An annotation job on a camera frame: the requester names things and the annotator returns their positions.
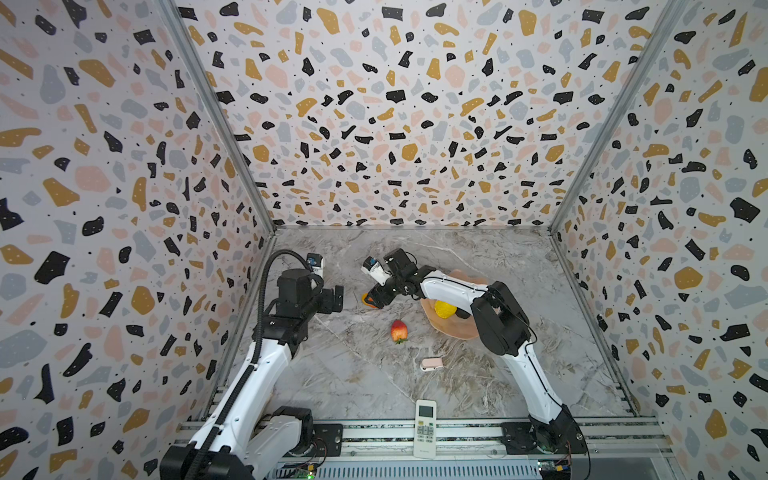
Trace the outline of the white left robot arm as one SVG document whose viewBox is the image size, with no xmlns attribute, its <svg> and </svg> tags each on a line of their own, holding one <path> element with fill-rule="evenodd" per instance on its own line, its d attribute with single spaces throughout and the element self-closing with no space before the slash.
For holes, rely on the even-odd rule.
<svg viewBox="0 0 768 480">
<path fill-rule="evenodd" d="M 309 409 L 282 406 L 266 414 L 265 408 L 307 339 L 309 321 L 342 310 L 343 288 L 325 287 L 320 266 L 286 270 L 277 285 L 262 342 L 249 346 L 234 384 L 192 439 L 169 448 L 160 462 L 162 479 L 264 479 L 283 457 L 317 447 Z"/>
</svg>

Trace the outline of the red orange fake mango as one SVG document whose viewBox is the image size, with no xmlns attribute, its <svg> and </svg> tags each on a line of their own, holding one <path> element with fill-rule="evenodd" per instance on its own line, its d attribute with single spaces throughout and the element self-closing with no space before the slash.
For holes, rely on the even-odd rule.
<svg viewBox="0 0 768 480">
<path fill-rule="evenodd" d="M 361 300 L 362 300 L 362 302 L 363 302 L 363 303 L 364 303 L 366 306 L 368 306 L 368 307 L 371 307 L 371 308 L 374 308 L 374 309 L 377 309 L 377 306 L 376 306 L 376 304 L 375 304 L 375 302 L 374 302 L 373 298 L 371 297 L 371 294 L 370 294 L 370 293 L 365 293 L 365 294 L 363 294 L 363 295 L 362 295 L 362 297 L 361 297 Z"/>
</svg>

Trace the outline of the red yellow fake peach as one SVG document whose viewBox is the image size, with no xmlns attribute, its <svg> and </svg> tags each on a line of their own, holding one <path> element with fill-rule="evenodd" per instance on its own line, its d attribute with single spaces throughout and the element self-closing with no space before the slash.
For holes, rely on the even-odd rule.
<svg viewBox="0 0 768 480">
<path fill-rule="evenodd" d="M 408 328 L 401 320 L 395 320 L 392 323 L 390 333 L 392 341 L 396 344 L 401 344 L 408 340 Z"/>
</svg>

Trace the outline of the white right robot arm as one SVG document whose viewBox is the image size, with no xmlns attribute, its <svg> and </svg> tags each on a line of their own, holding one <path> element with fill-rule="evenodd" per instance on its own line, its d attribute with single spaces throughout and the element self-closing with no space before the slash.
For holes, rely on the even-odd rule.
<svg viewBox="0 0 768 480">
<path fill-rule="evenodd" d="M 534 350 L 538 340 L 507 285 L 475 283 L 422 265 L 398 248 L 379 262 L 368 257 L 362 271 L 376 281 L 363 302 L 382 309 L 399 295 L 416 300 L 440 301 L 469 313 L 479 339 L 510 370 L 528 411 L 533 446 L 545 453 L 581 453 L 585 436 L 570 409 L 548 381 Z"/>
</svg>

